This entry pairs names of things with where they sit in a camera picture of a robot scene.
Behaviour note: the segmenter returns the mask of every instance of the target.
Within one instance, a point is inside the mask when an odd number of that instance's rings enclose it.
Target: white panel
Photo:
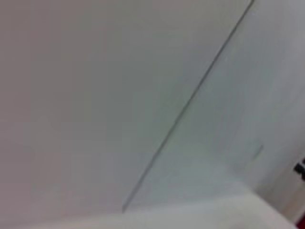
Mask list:
[[[187,205],[77,218],[18,229],[295,229],[253,193],[244,188],[241,193]]]
[[[0,225],[120,211],[247,0],[2,0]]]
[[[239,173],[266,194],[304,146],[304,10],[254,2],[132,207],[210,198]]]

